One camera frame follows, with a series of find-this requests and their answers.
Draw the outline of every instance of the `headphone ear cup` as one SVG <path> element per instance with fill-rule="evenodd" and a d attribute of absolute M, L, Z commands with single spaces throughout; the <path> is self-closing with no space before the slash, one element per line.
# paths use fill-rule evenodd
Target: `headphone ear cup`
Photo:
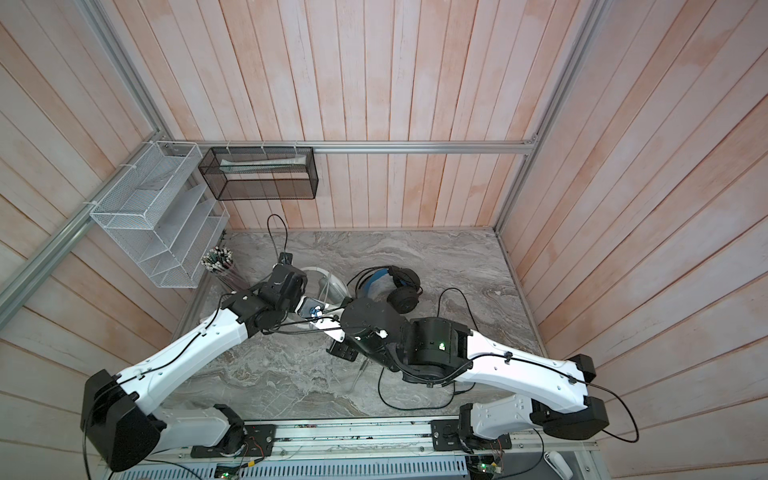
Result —
<path fill-rule="evenodd" d="M 386 301 L 397 313 L 408 313 L 419 305 L 419 291 L 412 286 L 401 286 L 394 289 Z"/>
<path fill-rule="evenodd" d="M 409 268 L 391 266 L 387 273 L 392 276 L 395 286 L 413 286 L 418 289 L 422 285 L 422 280 L 416 275 L 416 272 Z"/>

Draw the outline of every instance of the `vent grille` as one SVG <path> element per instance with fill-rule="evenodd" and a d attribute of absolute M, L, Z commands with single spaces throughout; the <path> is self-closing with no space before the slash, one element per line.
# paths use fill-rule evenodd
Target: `vent grille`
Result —
<path fill-rule="evenodd" d="M 187 463 L 201 478 L 213 479 L 215 463 Z M 423 478 L 426 476 L 467 475 L 464 457 L 441 455 L 405 458 L 346 458 L 333 460 L 283 460 L 263 462 L 243 468 L 241 478 L 346 478 L 377 480 L 386 478 Z M 176 480 L 194 478 L 191 473 L 172 465 L 141 465 L 123 473 L 119 480 Z"/>

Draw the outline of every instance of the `wooden wall panel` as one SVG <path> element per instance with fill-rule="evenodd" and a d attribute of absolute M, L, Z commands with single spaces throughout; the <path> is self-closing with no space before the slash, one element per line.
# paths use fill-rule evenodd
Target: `wooden wall panel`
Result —
<path fill-rule="evenodd" d="M 186 22 L 202 25 L 199 12 L 185 14 Z M 169 36 L 164 48 L 178 49 L 181 44 Z M 206 38 L 187 36 L 197 42 L 190 60 L 197 65 L 191 68 L 200 67 L 205 56 L 217 60 Z M 207 73 L 204 84 L 223 83 L 220 69 Z M 228 101 L 226 95 L 214 103 Z M 180 131 L 183 120 L 171 120 Z M 225 129 L 235 134 L 234 127 L 240 129 L 240 123 L 231 121 Z M 75 3 L 2 2 L 0 282 L 151 132 Z M 166 346 L 186 305 L 180 293 L 155 287 L 95 227 L 0 329 L 3 472 L 21 475 L 34 468 L 41 475 L 82 478 L 79 410 L 85 380 L 100 369 L 119 372 Z M 50 429 L 52 424 L 57 428 Z M 95 467 L 99 456 L 92 447 L 90 453 Z"/>
<path fill-rule="evenodd" d="M 232 141 L 530 137 L 589 5 L 104 0 L 172 134 Z M 231 226 L 281 214 L 290 228 L 487 227 L 512 163 L 329 155 L 318 198 L 233 202 Z"/>
<path fill-rule="evenodd" d="M 614 2 L 502 230 L 549 354 L 633 410 L 639 443 L 597 436 L 614 478 L 766 474 L 766 21 Z"/>

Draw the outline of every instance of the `white wire mesh organizer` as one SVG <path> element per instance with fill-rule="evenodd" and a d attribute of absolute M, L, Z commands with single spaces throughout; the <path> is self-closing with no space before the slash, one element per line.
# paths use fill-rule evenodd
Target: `white wire mesh organizer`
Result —
<path fill-rule="evenodd" d="M 203 159 L 189 142 L 154 142 L 94 208 L 91 217 L 103 228 L 152 230 L 184 181 Z M 183 157 L 164 149 L 187 150 Z"/>
<path fill-rule="evenodd" d="M 188 152 L 165 154 L 171 145 Z M 223 204 L 215 214 L 215 199 L 201 201 L 205 184 L 179 193 L 201 158 L 196 144 L 152 144 L 91 214 L 157 286 L 196 287 L 204 272 L 200 259 L 229 220 Z"/>

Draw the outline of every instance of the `wire mesh basket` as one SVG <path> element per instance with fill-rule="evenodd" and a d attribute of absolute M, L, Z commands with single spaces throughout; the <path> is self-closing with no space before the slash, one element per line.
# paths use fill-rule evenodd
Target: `wire mesh basket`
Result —
<path fill-rule="evenodd" d="M 170 147 L 186 153 L 171 154 Z M 202 157 L 194 143 L 153 143 L 104 195 L 91 217 L 105 229 L 152 230 Z"/>
<path fill-rule="evenodd" d="M 200 173 L 218 200 L 313 199 L 317 194 L 310 147 L 213 147 Z"/>
<path fill-rule="evenodd" d="M 201 158 L 196 144 L 152 144 L 91 213 L 156 286 L 195 288 L 230 218 L 203 199 L 205 184 L 182 191 Z"/>

